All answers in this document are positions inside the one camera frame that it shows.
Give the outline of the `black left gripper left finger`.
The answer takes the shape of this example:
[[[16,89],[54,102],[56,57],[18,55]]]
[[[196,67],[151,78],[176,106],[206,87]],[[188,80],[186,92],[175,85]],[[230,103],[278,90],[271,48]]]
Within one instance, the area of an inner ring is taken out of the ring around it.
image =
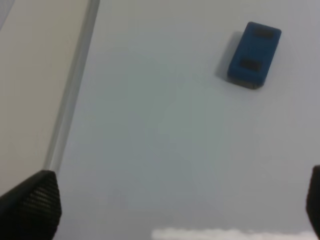
[[[0,197],[0,238],[52,240],[61,216],[56,173],[41,170]]]

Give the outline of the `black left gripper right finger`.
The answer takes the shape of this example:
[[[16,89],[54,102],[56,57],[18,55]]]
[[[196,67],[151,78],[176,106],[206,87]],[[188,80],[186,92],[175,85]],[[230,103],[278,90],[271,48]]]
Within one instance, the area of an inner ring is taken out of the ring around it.
[[[320,166],[315,165],[312,169],[309,188],[306,197],[306,212],[310,224],[320,239]]]

